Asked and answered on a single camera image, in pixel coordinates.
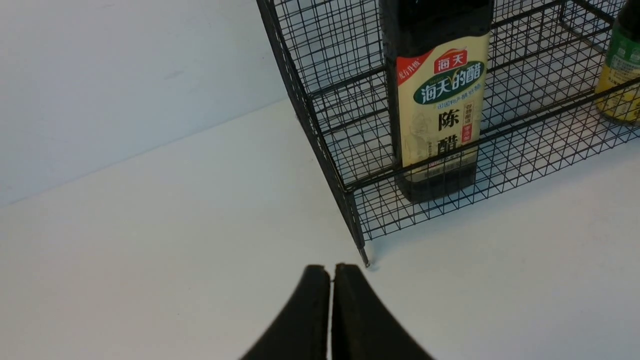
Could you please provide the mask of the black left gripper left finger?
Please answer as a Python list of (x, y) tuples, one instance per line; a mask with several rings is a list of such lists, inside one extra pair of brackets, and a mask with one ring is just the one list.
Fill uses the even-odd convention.
[(308, 265), (286, 304), (243, 360), (326, 360), (330, 275)]

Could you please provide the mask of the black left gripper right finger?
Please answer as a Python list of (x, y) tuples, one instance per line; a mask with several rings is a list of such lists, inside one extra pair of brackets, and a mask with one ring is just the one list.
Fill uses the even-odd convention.
[(355, 264), (337, 264), (333, 280), (334, 360), (432, 360), (389, 312)]

